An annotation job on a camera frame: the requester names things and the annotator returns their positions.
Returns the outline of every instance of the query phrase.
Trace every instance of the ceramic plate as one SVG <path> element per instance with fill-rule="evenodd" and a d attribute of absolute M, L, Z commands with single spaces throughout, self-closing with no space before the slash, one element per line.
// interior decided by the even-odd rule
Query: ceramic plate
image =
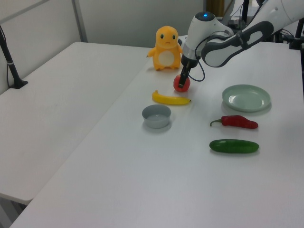
<path fill-rule="evenodd" d="M 270 104 L 270 95 L 253 85 L 233 85 L 222 93 L 225 104 L 242 112 L 257 112 Z"/>

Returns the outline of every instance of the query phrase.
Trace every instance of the cable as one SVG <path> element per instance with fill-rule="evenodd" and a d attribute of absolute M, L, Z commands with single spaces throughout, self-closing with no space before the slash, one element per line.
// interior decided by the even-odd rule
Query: cable
<path fill-rule="evenodd" d="M 199 63 L 199 66 L 200 66 L 201 70 L 203 71 L 203 75 L 204 75 L 203 79 L 198 80 L 198 79 L 195 79 L 195 78 L 191 77 L 190 74 L 189 74 L 188 77 L 191 78 L 192 80 L 196 81 L 196 82 L 202 82 L 202 81 L 205 80 L 205 71 L 204 71 L 203 66 L 200 64 L 200 61 L 199 61 L 199 60 L 200 60 L 200 57 L 197 56 L 196 51 L 197 51 L 198 47 L 199 47 L 206 39 L 208 39 L 208 38 L 209 38 L 209 37 L 204 38 L 204 39 L 196 46 L 196 48 L 195 48 L 195 50 L 194 50 L 195 58 L 197 59 L 197 61 L 198 61 L 198 63 Z"/>
<path fill-rule="evenodd" d="M 241 21 L 240 18 L 241 18 L 241 13 L 242 13 L 242 9 L 243 9 L 243 4 L 241 5 L 241 9 L 239 10 L 239 20 L 238 20 L 238 27 L 241 28 Z"/>
<path fill-rule="evenodd" d="M 239 8 L 237 9 L 237 11 L 235 11 L 234 14 L 231 15 L 231 17 L 233 17 L 233 15 L 235 15 L 242 6 L 243 6 L 243 3 L 242 3 L 242 5 L 239 6 Z"/>
<path fill-rule="evenodd" d="M 282 29 L 282 31 L 288 32 L 290 35 L 292 35 L 294 37 L 294 35 L 290 31 L 288 31 L 286 29 Z"/>

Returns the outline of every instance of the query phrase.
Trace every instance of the small bowl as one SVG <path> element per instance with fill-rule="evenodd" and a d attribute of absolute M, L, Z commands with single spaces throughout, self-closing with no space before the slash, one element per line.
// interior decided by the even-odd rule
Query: small bowl
<path fill-rule="evenodd" d="M 171 110 L 161 104 L 153 104 L 142 111 L 145 124 L 150 128 L 163 128 L 168 125 Z"/>

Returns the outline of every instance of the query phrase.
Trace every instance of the red chili pepper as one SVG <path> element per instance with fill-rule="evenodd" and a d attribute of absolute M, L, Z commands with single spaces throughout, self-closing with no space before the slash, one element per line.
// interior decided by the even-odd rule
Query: red chili pepper
<path fill-rule="evenodd" d="M 258 127 L 257 122 L 248 120 L 241 115 L 225 115 L 219 120 L 212 121 L 210 126 L 212 126 L 212 123 L 214 122 L 222 123 L 224 126 L 243 127 L 249 129 L 256 129 Z"/>

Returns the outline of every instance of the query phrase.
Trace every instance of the yellow banana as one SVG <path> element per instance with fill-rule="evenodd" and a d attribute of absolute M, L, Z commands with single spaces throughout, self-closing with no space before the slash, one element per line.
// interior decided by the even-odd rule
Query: yellow banana
<path fill-rule="evenodd" d="M 167 105 L 186 105 L 191 100 L 186 97 L 179 96 L 165 96 L 158 93 L 157 90 L 152 94 L 152 99 L 158 103 L 167 104 Z"/>

